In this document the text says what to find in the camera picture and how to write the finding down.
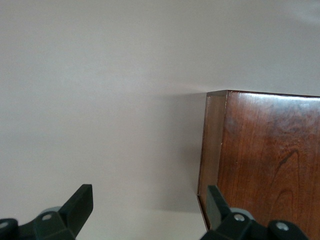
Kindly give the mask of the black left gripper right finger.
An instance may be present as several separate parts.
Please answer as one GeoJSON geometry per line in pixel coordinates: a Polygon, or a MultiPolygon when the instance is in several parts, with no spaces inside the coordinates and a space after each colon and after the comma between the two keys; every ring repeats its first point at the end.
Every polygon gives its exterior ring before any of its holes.
{"type": "Polygon", "coordinates": [[[207,187],[206,219],[209,230],[202,240],[307,240],[306,234],[294,223],[272,220],[268,226],[259,224],[240,208],[231,208],[216,185],[207,187]]]}

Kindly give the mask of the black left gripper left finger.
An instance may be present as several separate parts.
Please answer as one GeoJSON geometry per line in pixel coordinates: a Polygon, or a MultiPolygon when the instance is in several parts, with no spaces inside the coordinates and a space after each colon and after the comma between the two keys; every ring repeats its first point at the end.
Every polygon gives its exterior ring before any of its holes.
{"type": "Polygon", "coordinates": [[[30,222],[0,220],[2,240],[75,240],[93,211],[93,187],[81,185],[58,209],[48,208],[30,222]]]}

